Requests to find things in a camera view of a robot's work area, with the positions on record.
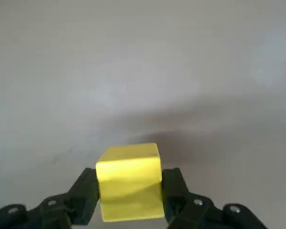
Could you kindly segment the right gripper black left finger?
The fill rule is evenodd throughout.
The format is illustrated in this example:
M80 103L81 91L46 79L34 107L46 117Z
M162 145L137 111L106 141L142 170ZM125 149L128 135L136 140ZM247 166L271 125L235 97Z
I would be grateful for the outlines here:
M70 229L89 224L99 200L96 170L86 168L69 191L50 196L38 206L0 208L0 229Z

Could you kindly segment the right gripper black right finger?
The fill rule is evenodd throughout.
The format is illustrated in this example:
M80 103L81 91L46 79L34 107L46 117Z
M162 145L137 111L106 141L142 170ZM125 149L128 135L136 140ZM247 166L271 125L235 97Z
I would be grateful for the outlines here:
M169 229L267 229L246 206L219 209L210 198L190 192L179 168L162 171L162 196Z

